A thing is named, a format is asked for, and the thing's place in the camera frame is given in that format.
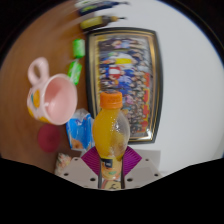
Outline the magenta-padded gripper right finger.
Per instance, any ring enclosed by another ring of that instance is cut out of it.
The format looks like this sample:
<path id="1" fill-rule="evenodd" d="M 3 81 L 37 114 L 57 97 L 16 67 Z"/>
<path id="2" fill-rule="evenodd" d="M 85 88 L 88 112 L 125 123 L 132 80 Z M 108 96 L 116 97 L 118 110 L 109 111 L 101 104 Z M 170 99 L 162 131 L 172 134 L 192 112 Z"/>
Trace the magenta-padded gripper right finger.
<path id="1" fill-rule="evenodd" d="M 159 164 L 159 151 L 128 147 L 123 156 L 122 188 L 140 188 L 160 179 Z"/>

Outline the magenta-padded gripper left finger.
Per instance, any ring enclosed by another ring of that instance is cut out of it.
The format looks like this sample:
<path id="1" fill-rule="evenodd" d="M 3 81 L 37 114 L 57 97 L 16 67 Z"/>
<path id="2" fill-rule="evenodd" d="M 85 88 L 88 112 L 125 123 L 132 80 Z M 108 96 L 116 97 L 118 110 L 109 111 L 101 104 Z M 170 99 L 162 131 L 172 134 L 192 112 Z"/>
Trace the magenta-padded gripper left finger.
<path id="1" fill-rule="evenodd" d="M 98 189 L 100 158 L 95 147 L 82 157 L 74 157 L 62 171 L 62 177 L 84 188 Z"/>

